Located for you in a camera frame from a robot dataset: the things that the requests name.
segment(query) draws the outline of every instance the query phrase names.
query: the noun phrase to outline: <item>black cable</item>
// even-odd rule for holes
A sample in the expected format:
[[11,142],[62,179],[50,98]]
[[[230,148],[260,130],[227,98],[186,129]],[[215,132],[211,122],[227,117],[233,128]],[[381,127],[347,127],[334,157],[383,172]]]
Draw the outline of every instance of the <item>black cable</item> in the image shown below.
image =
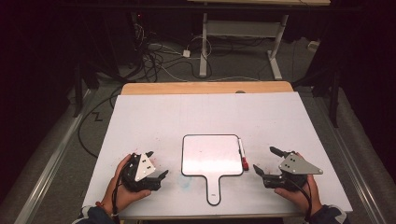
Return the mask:
[[153,82],[157,82],[157,80],[158,80],[158,73],[157,73],[157,69],[156,69],[157,65],[155,64],[155,59],[154,59],[154,57],[153,57],[151,54],[149,54],[148,56],[149,56],[149,58],[151,59],[152,68],[154,69],[155,79],[154,79]]
[[175,61],[180,60],[180,59],[185,59],[185,57],[178,57],[178,58],[175,58],[175,59],[172,59],[170,61],[163,62],[163,63],[172,63],[172,62],[175,62]]
[[[227,42],[227,43],[230,45],[230,46],[216,45],[216,44],[215,44],[216,41],[210,40],[211,47],[212,47],[211,55],[213,55],[213,56],[218,56],[218,57],[226,56],[226,55],[232,53],[235,49],[244,49],[244,48],[248,48],[248,47],[257,47],[257,46],[259,46],[259,45],[266,39],[265,37],[263,37],[263,38],[254,38],[254,39],[241,39],[241,40],[237,40],[237,39],[231,39],[231,38],[225,38],[225,39],[223,39],[223,38],[220,38],[220,37],[217,37],[217,36],[208,36],[207,39],[209,39],[209,37],[213,37],[214,39],[218,39],[218,40],[221,40],[221,41],[225,41],[225,42]],[[251,41],[251,40],[253,40],[252,43],[249,43],[249,44],[243,43],[243,41]],[[214,49],[215,49],[215,48],[230,48],[230,49],[229,49],[226,53],[223,53],[223,54],[216,54],[216,53],[214,52]],[[194,51],[194,50],[196,50],[196,49],[200,49],[200,48],[191,48],[191,51]]]
[[259,80],[262,80],[262,78],[260,77],[260,71],[261,71],[261,70],[264,70],[266,67],[268,67],[268,66],[271,64],[271,61],[272,61],[273,59],[269,59],[269,62],[268,62],[262,69],[259,70],[259,72],[258,72]]
[[125,170],[125,168],[129,165],[129,163],[125,163],[125,165],[122,166],[122,169],[120,170],[119,176],[117,177],[117,182],[116,182],[116,186],[113,189],[113,193],[111,194],[111,203],[113,205],[113,209],[112,209],[112,218],[113,221],[116,224],[120,224],[120,218],[119,218],[119,208],[117,207],[117,193],[119,192],[119,186],[121,186],[122,184],[120,183],[121,180],[121,175],[123,173],[123,171]]
[[160,51],[160,50],[154,50],[154,51],[155,51],[155,52],[164,53],[164,54],[180,55],[179,53],[175,53],[175,52],[166,52],[166,51]]
[[292,185],[294,185],[306,198],[306,200],[308,201],[308,210],[305,213],[305,221],[309,221],[309,218],[311,218],[311,211],[312,211],[312,198],[311,198],[311,188],[309,187],[308,182],[306,182],[308,184],[308,188],[309,188],[309,195],[308,196],[305,192],[305,190],[303,190],[300,186],[298,186],[294,181],[285,178],[286,181],[289,181]]
[[149,49],[149,50],[154,51],[154,52],[157,52],[157,51],[161,52],[160,50],[163,48],[163,43],[161,43],[161,42],[159,42],[159,43],[161,46],[158,49]]
[[157,58],[157,57],[161,58],[161,59],[157,60],[158,64],[162,64],[163,63],[163,56],[161,54],[155,53],[155,52],[151,52],[151,53],[155,55],[155,58]]
[[178,62],[178,63],[174,63],[174,64],[171,64],[171,65],[165,67],[164,69],[168,69],[168,68],[170,68],[170,67],[172,67],[172,66],[175,66],[175,65],[177,65],[177,64],[179,64],[179,63],[188,63],[188,64],[190,65],[190,67],[191,67],[192,76],[193,76],[193,77],[197,77],[197,76],[194,74],[194,67],[193,67],[192,63],[189,63],[189,62]]
[[137,65],[137,67],[128,75],[126,75],[124,78],[126,79],[128,77],[133,77],[134,75],[138,74],[142,70],[142,67],[143,67],[143,60],[141,59],[139,60],[139,64]]
[[80,135],[81,126],[82,126],[82,124],[84,123],[85,119],[87,119],[87,117],[93,112],[93,110],[95,110],[97,107],[99,107],[99,105],[102,105],[104,102],[107,102],[107,101],[110,100],[111,98],[114,98],[114,97],[117,97],[117,96],[118,96],[118,95],[110,96],[109,98],[106,98],[106,99],[103,100],[101,103],[99,103],[98,105],[96,105],[92,110],[90,110],[90,112],[88,112],[88,114],[82,119],[81,123],[78,125],[78,141],[79,141],[79,143],[81,144],[82,148],[84,148],[84,150],[85,150],[88,154],[90,154],[91,156],[93,156],[93,157],[96,158],[96,159],[98,158],[98,156],[96,156],[95,154],[93,154],[92,152],[90,152],[90,150],[87,149],[87,148],[85,147],[84,143],[82,142],[81,135]]
[[143,66],[143,72],[145,73],[144,77],[146,78],[146,80],[149,82],[149,76],[148,76],[148,71],[146,70],[146,63]]

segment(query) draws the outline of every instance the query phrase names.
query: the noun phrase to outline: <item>desk leg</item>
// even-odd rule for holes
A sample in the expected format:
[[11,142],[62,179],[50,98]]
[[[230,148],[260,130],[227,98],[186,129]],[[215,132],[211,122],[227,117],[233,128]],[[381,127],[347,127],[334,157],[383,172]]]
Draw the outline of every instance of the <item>desk leg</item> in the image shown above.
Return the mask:
[[199,66],[199,77],[206,77],[206,66],[207,66],[207,48],[206,48],[206,24],[207,24],[207,13],[204,13],[204,20],[202,25],[202,50],[201,50],[201,63]]
[[270,61],[271,68],[273,70],[275,80],[282,80],[282,76],[280,75],[279,66],[277,66],[276,62],[276,53],[280,45],[280,41],[282,41],[283,32],[286,28],[286,22],[288,21],[289,15],[284,15],[282,17],[282,22],[279,25],[277,30],[275,45],[273,50],[268,50],[268,60]]

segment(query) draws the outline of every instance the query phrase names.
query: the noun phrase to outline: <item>white tabletop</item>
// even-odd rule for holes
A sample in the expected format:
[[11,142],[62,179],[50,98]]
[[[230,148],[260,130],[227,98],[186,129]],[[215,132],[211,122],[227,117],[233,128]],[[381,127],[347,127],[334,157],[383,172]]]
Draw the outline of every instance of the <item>white tabletop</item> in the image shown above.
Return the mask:
[[[207,202],[203,177],[181,173],[187,134],[235,134],[243,141],[250,170],[220,179],[219,205]],[[352,211],[297,92],[119,96],[83,205],[103,197],[126,154],[154,151],[153,164],[169,173],[158,191],[131,204],[122,218],[295,215],[297,208],[266,189],[253,170],[256,164],[268,174],[280,174],[277,166],[284,159],[269,147],[304,155],[324,172],[315,175],[321,201]]]

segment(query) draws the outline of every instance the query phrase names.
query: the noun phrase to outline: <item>gray carpet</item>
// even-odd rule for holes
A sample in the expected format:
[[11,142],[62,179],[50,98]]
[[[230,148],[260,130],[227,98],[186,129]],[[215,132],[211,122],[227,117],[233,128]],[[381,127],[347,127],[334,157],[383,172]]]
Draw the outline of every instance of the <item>gray carpet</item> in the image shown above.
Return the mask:
[[[281,44],[276,58],[285,80],[293,81],[304,76],[314,56],[314,53],[306,50],[307,44],[308,41],[305,39],[293,44]],[[212,55],[209,56],[212,70],[212,76],[209,80],[229,77],[235,78],[223,79],[222,81],[250,81],[250,78],[273,80],[265,53],[267,49],[271,48],[271,41],[264,40],[259,46],[255,47],[235,45],[235,49],[231,53],[228,53],[230,47],[226,43],[218,42],[217,45],[225,47],[213,48]],[[167,43],[166,46],[178,52],[184,49],[172,43]],[[161,55],[165,61],[170,61],[177,57],[165,53]],[[191,57],[198,56],[199,54],[195,53]],[[197,75],[199,69],[198,61],[188,60],[188,62],[191,63],[194,74]],[[165,63],[163,67],[175,63]],[[177,81],[176,78],[188,81],[201,81],[201,79],[192,76],[191,65],[189,63],[178,63],[167,68],[167,72],[164,70],[160,71],[158,82]],[[125,74],[129,69],[123,66],[120,70]],[[86,112],[103,102],[120,86],[117,82],[105,78],[104,75],[99,75],[99,78],[101,80],[100,88],[91,94],[92,100],[86,102],[86,106],[88,107],[85,109]],[[148,80],[142,77],[137,81],[148,82],[153,79],[154,76]],[[337,114],[339,128],[334,129],[325,114],[328,99],[312,97],[309,88],[297,88],[296,90],[302,97],[319,139],[328,153],[332,165],[345,188],[346,195],[352,204],[354,211],[348,214],[351,222],[360,224],[393,223],[396,219],[396,207],[394,204],[396,202],[396,190],[394,182],[376,156],[369,139],[364,134],[359,121],[350,109],[350,105],[343,92],[340,92]],[[52,131],[24,167],[14,188],[1,204],[0,223],[14,223],[20,214],[37,179],[49,161],[52,152],[59,145],[64,133],[73,121],[74,107],[74,105],[69,106],[69,109],[53,127]],[[111,104],[106,101],[102,105],[99,105],[94,112],[99,113],[88,114],[87,119],[81,126],[81,139],[86,148],[93,154],[98,155],[106,134],[106,127],[111,118]],[[337,138],[337,134],[342,137],[341,142]],[[379,214],[375,210],[377,214],[374,217],[368,212],[371,210],[370,206],[372,204],[367,205],[361,197],[359,181],[357,183],[354,179],[357,176],[356,171],[354,172],[353,169],[351,171],[348,168],[350,164],[343,158],[343,152],[345,153],[346,150],[356,159],[354,160],[354,165],[360,171],[358,177],[362,179],[362,182],[367,187],[364,190],[369,189],[372,198],[375,199],[375,206],[378,207]],[[41,204],[38,206],[35,216],[32,217],[32,223],[71,223],[78,215],[78,210],[84,200],[95,163],[96,159],[83,149],[78,141],[77,134],[74,133],[66,147],[64,159],[57,170],[56,176],[50,183],[44,199],[39,202]],[[303,223],[303,217],[287,217],[284,218],[284,223]]]

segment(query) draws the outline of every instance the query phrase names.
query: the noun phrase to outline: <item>sleeve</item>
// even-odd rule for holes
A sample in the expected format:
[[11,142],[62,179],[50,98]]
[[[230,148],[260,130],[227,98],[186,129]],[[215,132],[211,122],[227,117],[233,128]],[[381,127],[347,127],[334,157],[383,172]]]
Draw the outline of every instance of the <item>sleeve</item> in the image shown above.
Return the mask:
[[72,224],[114,224],[114,222],[102,208],[85,206],[81,208],[78,219]]
[[310,224],[350,224],[347,214],[335,205],[324,204],[309,220]]

